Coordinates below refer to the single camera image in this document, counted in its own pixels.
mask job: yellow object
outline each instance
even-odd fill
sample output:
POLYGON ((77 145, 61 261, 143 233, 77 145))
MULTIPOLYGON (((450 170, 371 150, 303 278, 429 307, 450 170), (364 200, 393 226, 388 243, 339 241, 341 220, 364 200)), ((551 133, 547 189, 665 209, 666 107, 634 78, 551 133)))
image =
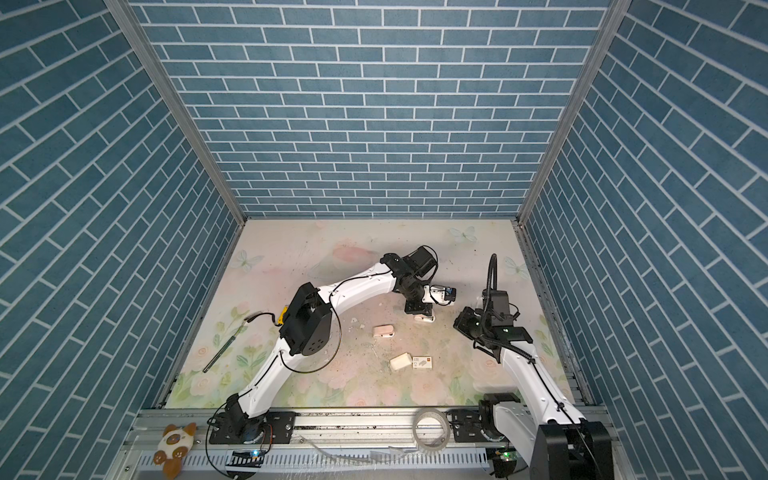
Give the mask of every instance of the yellow object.
POLYGON ((277 317, 278 326, 283 325, 283 315, 285 315, 287 311, 288 311, 288 306, 286 305, 285 308, 283 309, 283 312, 280 314, 279 317, 277 317))

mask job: metal frame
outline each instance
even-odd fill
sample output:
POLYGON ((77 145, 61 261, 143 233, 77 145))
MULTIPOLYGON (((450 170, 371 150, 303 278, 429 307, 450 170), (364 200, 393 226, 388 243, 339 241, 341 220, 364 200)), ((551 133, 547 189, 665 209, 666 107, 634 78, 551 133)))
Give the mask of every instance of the metal frame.
POLYGON ((584 67, 581 69, 581 74, 578 80, 576 80, 576 85, 571 95, 568 97, 565 109, 563 109, 563 115, 558 122, 558 127, 552 134, 547 150, 545 150, 544 156, 541 159, 541 165, 539 165, 536 174, 533 176, 531 187, 528 189, 528 195, 525 196, 525 200, 523 200, 523 204, 520 207, 518 222, 521 225, 525 225, 533 212, 533 206, 536 204, 539 195, 541 195, 541 190, 544 188, 549 173, 558 159, 558 155, 565 143, 565 138, 571 132, 571 127, 573 127, 576 115, 581 109, 587 93, 589 93, 589 88, 592 86, 595 77, 598 76, 598 70, 605 59, 608 47, 611 46, 611 42, 614 40, 614 36, 619 29, 619 25, 621 25, 621 21, 624 19, 624 14, 627 13, 631 1, 613 0, 605 13, 605 17, 598 30, 598 37, 589 50, 587 59, 584 61, 584 67))
POLYGON ((133 9, 127 0, 104 0, 104 3, 109 8, 109 12, 114 17, 128 43, 134 49, 134 53, 144 66, 144 70, 149 75, 157 91, 160 92, 160 96, 163 98, 170 114, 174 116, 185 138, 190 142, 192 149, 197 154, 197 159, 203 165, 211 181, 213 181, 227 208, 235 217, 237 224, 242 227, 245 225, 245 213, 240 208, 240 204, 227 184, 227 180, 224 179, 224 175, 222 175, 221 169, 216 164, 216 159, 197 129, 197 125, 184 106, 179 92, 174 87, 173 82, 170 81, 170 77, 165 71, 160 57, 157 56, 157 52, 152 47, 147 33, 139 24, 133 9))
POLYGON ((544 273, 541 271, 541 262, 538 261, 538 256, 531 243, 531 238, 528 236, 528 231, 525 227, 521 227, 514 221, 512 222, 512 227, 517 233, 520 250, 522 250, 523 258, 525 259, 525 265, 528 268, 528 273, 531 274, 531 281, 536 289, 536 294, 538 295, 538 300, 541 304, 541 310, 544 312, 544 318, 547 319, 549 333, 554 341, 554 347, 558 351, 560 360, 563 363, 564 370, 566 373, 571 373, 575 377, 584 403, 593 405, 595 404, 594 395, 587 383, 587 377, 584 376, 584 370, 579 366, 576 352, 568 338, 568 332, 565 331, 565 327, 561 321, 562 315, 560 314, 558 305, 554 302, 547 280, 544 277, 544 273))
MULTIPOLYGON (((445 411, 449 407, 439 407, 439 409, 445 411)), ((616 445, 618 437, 604 406, 585 406, 579 409, 588 420, 603 422, 616 445)), ((421 410, 420 407, 273 409, 275 412, 290 411, 298 415, 291 443, 273 445, 270 455, 306 455, 310 447, 308 441, 323 450, 342 455, 360 455, 365 450, 382 450, 389 447, 414 449, 416 445, 412 438, 412 423, 419 410, 421 410)), ((199 454, 203 451, 203 442, 205 442, 206 420, 213 414, 213 409, 141 410, 107 473, 106 480, 131 480, 140 471, 159 470, 159 467, 154 465, 146 465, 146 458, 151 458, 156 451, 157 443, 168 424, 197 423, 196 446, 192 453, 199 454)), ((426 419, 424 422, 428 423, 427 428, 429 428, 429 420, 426 419)), ((435 429, 441 429, 437 421, 434 423, 435 429)), ((505 442, 456 443, 451 437, 445 450, 440 454, 450 455, 463 453, 468 449, 505 445, 505 442)), ((232 451, 243 449, 247 449, 247 446, 208 445, 208 452, 217 465, 221 465, 222 461, 229 458, 232 451)), ((408 467, 441 468, 433 462, 413 462, 408 467)), ((273 466, 270 471, 291 472, 294 469, 294 466, 287 462, 284 465, 273 466)))
POLYGON ((167 376, 163 381, 163 388, 154 398, 152 405, 155 405, 158 408, 162 408, 163 405, 165 405, 165 399, 170 395, 170 388, 176 381, 177 375, 181 370, 181 367, 184 365, 184 360, 187 358, 187 354, 192 348, 192 343, 194 342, 195 336, 197 336, 197 332, 200 330, 200 325, 203 324, 203 318, 205 318, 205 314, 208 311, 210 303, 214 300, 216 290, 219 288, 219 283, 221 283, 221 279, 224 277, 224 272, 227 270, 227 265, 229 265, 230 261, 232 260, 232 255, 234 254, 235 248, 237 247, 237 242, 240 240, 240 235, 242 234, 243 227, 238 226, 237 231, 235 232, 234 237, 230 242, 230 245, 227 247, 227 251, 224 253, 224 257, 221 259, 219 268, 217 269, 216 275, 214 276, 214 281, 211 283, 210 288, 205 294, 205 298, 200 305, 200 309, 197 311, 195 320, 192 322, 192 327, 190 328, 189 332, 187 332, 184 343, 181 344, 179 353, 176 355, 174 362, 171 364, 170 370, 168 370, 167 376))

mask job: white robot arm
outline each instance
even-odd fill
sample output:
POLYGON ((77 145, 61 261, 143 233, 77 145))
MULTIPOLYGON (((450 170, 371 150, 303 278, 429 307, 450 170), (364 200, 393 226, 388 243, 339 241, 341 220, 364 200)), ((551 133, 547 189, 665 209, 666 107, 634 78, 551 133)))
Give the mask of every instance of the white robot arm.
MULTIPOLYGON (((347 280, 321 286, 317 289, 317 295, 323 302, 333 307, 332 311, 336 315, 341 315, 358 303, 393 291, 395 284, 396 278, 392 270, 383 263, 377 263, 347 280)), ((280 337, 259 372, 238 394, 237 401, 243 413, 249 418, 264 414, 272 405, 280 387, 288 380, 291 374, 290 369, 298 369, 306 358, 307 355, 302 353, 292 355, 288 342, 280 337)))
POLYGON ((406 298, 405 312, 432 316, 432 305, 450 305, 455 289, 441 287, 435 292, 424 279, 438 261, 425 247, 400 257, 387 253, 369 269, 331 285, 315 288, 311 283, 299 287, 283 313, 280 338, 259 372, 239 393, 227 399, 224 413, 214 416, 212 425, 224 430, 223 437, 232 443, 248 443, 263 431, 263 420, 275 395, 301 362, 328 343, 335 316, 369 298, 388 292, 406 298))
POLYGON ((568 401, 539 362, 533 339, 515 326, 508 294, 498 290, 496 255, 488 265, 483 307, 465 307, 453 327, 476 349, 501 363, 520 389, 488 394, 480 401, 481 429, 492 438, 506 437, 531 467, 536 479, 600 478, 613 480, 611 437, 600 422, 589 422, 568 401))

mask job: black cable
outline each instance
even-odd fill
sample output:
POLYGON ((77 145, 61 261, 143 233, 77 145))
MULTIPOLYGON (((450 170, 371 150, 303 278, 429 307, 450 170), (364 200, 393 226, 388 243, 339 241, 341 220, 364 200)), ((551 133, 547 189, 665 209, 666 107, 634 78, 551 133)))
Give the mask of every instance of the black cable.
POLYGON ((483 352, 483 353, 485 353, 487 355, 494 356, 493 352, 491 350, 488 350, 488 349, 486 349, 484 347, 478 346, 478 341, 477 340, 472 340, 472 348, 475 349, 475 350, 480 350, 481 352, 483 352))
POLYGON ((557 411, 563 412, 563 415, 565 415, 571 423, 573 423, 574 425, 578 425, 576 422, 574 422, 574 420, 571 418, 568 412, 565 411, 565 405, 563 404, 563 402, 561 402, 556 396, 554 396, 552 391, 549 389, 549 387, 547 386, 547 383, 544 381, 544 377, 541 376, 541 373, 539 373, 538 368, 536 368, 536 363, 533 362, 531 363, 531 365, 533 365, 533 370, 536 372, 538 379, 541 380, 541 384, 547 390, 547 393, 549 394, 549 396, 552 397, 555 405, 558 406, 557 411))
POLYGON ((491 259, 488 262, 488 275, 485 278, 485 295, 482 299, 482 315, 480 316, 480 327, 486 336, 493 337, 493 333, 488 328, 488 324, 491 322, 488 318, 488 308, 491 305, 491 290, 496 290, 496 254, 491 255, 491 259))
POLYGON ((589 445, 587 445, 587 439, 584 438, 584 435, 581 434, 581 430, 576 429, 576 433, 578 433, 578 436, 581 437, 581 443, 584 444, 584 447, 587 449, 587 452, 589 452, 589 456, 592 457, 592 462, 594 463, 594 470, 598 473, 600 476, 600 479, 602 480, 603 472, 600 470, 600 466, 598 465, 597 459, 594 457, 594 453, 592 453, 592 449, 589 448, 589 445))
POLYGON ((338 285, 336 285, 333 288, 333 290, 331 290, 331 293, 328 295, 328 304, 331 306, 331 310, 333 311, 333 313, 336 314, 336 322, 339 325, 339 343, 336 344, 336 351, 333 352, 333 355, 331 356, 330 360, 328 360, 328 362, 326 362, 325 365, 319 367, 318 369, 310 370, 309 372, 302 372, 301 370, 294 370, 294 369, 290 368, 288 365, 286 365, 286 361, 283 359, 283 351, 280 350, 280 361, 283 363, 283 366, 286 367, 291 372, 294 372, 294 373, 315 373, 315 372, 319 372, 320 370, 322 370, 322 369, 326 368, 328 365, 330 365, 331 362, 333 361, 333 359, 336 358, 336 354, 339 352, 339 349, 341 348, 341 335, 342 335, 342 333, 341 333, 341 330, 342 330, 341 329, 341 319, 339 318, 339 313, 336 312, 335 308, 333 308, 333 299, 332 299, 333 294, 339 289, 340 286, 342 286, 346 282, 349 282, 350 280, 359 280, 361 278, 368 278, 370 276, 386 275, 387 273, 392 273, 392 271, 389 270, 389 271, 386 271, 386 272, 374 273, 372 275, 353 276, 353 277, 348 278, 346 280, 342 280, 341 282, 339 282, 338 285))
POLYGON ((432 282, 432 279, 435 278, 435 275, 437 274, 437 269, 440 267, 440 260, 438 260, 437 252, 435 251, 434 248, 430 247, 429 245, 422 245, 422 247, 429 248, 432 251, 432 255, 435 257, 435 269, 432 271, 432 275, 430 275, 429 278, 426 280, 427 285, 429 285, 429 282, 432 282))
POLYGON ((255 319, 259 318, 259 317, 260 317, 260 316, 262 316, 262 315, 269 315, 269 316, 272 316, 272 324, 273 324, 273 325, 277 325, 277 324, 275 323, 275 314, 274 314, 274 313, 272 313, 272 312, 256 312, 256 313, 254 313, 254 314, 252 314, 252 315, 249 315, 249 316, 245 317, 245 318, 243 319, 243 321, 244 321, 245 323, 251 323, 252 321, 254 321, 255 319))
POLYGON ((480 336, 480 341, 488 345, 497 346, 501 349, 511 350, 512 352, 515 352, 519 356, 523 357, 528 363, 536 363, 536 359, 533 357, 533 355, 510 343, 500 342, 496 339, 489 339, 487 336, 480 336))
MULTIPOLYGON (((255 388, 256 388, 256 387, 259 385, 259 383, 260 383, 260 382, 261 382, 261 381, 264 379, 264 377, 266 376, 266 374, 267 374, 267 373, 270 371, 270 369, 272 368, 272 365, 274 365, 274 363, 275 363, 275 360, 277 360, 277 357, 275 357, 275 358, 273 358, 273 359, 272 359, 272 362, 270 362, 270 366, 268 366, 268 367, 266 368, 266 370, 264 370, 264 374, 263 374, 261 377, 259 377, 259 379, 256 381, 256 383, 254 383, 254 384, 253 384, 253 386, 252 386, 252 387, 250 387, 248 390, 246 390, 246 391, 245 391, 245 392, 244 392, 242 395, 238 395, 238 396, 237 396, 237 398, 238 398, 238 399, 240 399, 240 398, 242 398, 242 397, 244 397, 244 396, 248 395, 249 393, 251 393, 251 392, 253 391, 253 389, 255 389, 255 388)), ((224 402, 224 403, 222 403, 222 404, 221 404, 221 406, 219 406, 219 408, 217 408, 217 409, 216 409, 216 412, 214 412, 214 414, 213 414, 213 415, 212 415, 212 416, 211 416, 211 417, 208 419, 208 421, 207 421, 207 424, 208 424, 208 428, 207 428, 207 430, 206 430, 206 432, 205 432, 205 458, 207 458, 207 460, 208 460, 208 463, 210 463, 210 466, 214 467, 214 470, 216 470, 216 471, 217 471, 217 472, 219 472, 221 475, 224 475, 224 476, 225 476, 225 477, 227 477, 227 478, 233 478, 233 477, 230 477, 228 474, 226 474, 226 473, 222 472, 221 470, 219 470, 219 468, 218 468, 218 467, 216 467, 216 466, 215 466, 215 464, 214 464, 214 463, 213 463, 213 462, 210 460, 210 455, 208 455, 208 437, 210 436, 210 425, 211 425, 211 421, 212 421, 212 420, 214 420, 214 419, 216 418, 216 415, 217 415, 217 413, 219 412, 219 410, 221 410, 221 409, 222 409, 222 408, 223 408, 223 407, 224 407, 226 404, 227 404, 227 402, 224 402)))
POLYGON ((210 435, 210 421, 211 421, 213 418, 215 418, 215 417, 216 417, 216 415, 217 415, 217 413, 219 412, 219 410, 221 410, 221 409, 222 409, 222 407, 224 407, 226 404, 227 404, 226 402, 222 403, 222 404, 221 404, 221 406, 220 406, 218 409, 216 409, 216 412, 214 412, 214 416, 212 416, 212 417, 210 417, 210 418, 208 419, 208 422, 207 422, 207 423, 208 423, 208 429, 207 429, 207 431, 205 432, 205 458, 207 458, 207 459, 208 459, 208 463, 210 464, 210 466, 214 467, 214 470, 216 470, 216 471, 217 471, 217 472, 219 472, 221 475, 224 475, 224 476, 225 476, 225 477, 227 477, 227 478, 232 478, 232 477, 230 477, 228 474, 226 474, 226 473, 222 472, 221 470, 219 470, 219 468, 218 468, 218 467, 216 467, 216 466, 215 466, 215 464, 214 464, 214 463, 213 463, 213 462, 210 460, 210 455, 208 455, 208 436, 210 435))

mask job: white sponge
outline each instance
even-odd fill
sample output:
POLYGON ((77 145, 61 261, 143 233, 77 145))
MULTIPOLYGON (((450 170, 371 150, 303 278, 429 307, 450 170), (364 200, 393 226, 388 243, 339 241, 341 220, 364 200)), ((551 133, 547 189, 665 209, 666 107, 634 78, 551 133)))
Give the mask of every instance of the white sponge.
POLYGON ((392 370, 400 370, 412 365, 413 359, 411 358, 410 353, 403 353, 402 355, 398 355, 395 358, 389 360, 389 368, 392 370))

